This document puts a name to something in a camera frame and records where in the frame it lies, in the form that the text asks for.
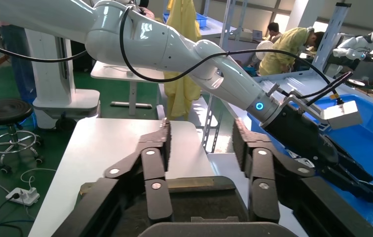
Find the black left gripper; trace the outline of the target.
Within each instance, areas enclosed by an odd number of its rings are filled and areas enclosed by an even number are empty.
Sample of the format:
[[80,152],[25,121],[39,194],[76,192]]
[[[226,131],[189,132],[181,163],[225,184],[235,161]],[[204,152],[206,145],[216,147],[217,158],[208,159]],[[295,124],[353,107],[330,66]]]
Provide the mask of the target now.
[[373,202],[373,176],[331,137],[322,135],[317,124],[295,107],[285,105],[263,128],[286,149],[316,167],[325,166],[324,179],[356,198]]

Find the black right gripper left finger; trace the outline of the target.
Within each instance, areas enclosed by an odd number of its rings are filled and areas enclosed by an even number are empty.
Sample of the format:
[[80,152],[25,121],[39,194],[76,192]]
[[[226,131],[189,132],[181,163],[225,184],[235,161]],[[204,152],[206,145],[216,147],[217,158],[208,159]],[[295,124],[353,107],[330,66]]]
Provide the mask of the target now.
[[173,221],[165,173],[171,151],[171,125],[140,137],[136,149],[104,171],[91,190],[54,232],[55,237],[111,237],[124,212],[145,194],[151,225]]

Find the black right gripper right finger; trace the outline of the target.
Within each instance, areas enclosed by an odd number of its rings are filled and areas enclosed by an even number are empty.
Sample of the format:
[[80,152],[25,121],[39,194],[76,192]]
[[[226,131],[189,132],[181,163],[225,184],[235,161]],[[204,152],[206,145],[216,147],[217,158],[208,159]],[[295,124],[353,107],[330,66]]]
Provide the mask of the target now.
[[279,152],[267,135],[250,131],[239,118],[233,148],[249,179],[250,221],[279,223],[284,205],[310,237],[373,237],[373,225],[313,168]]

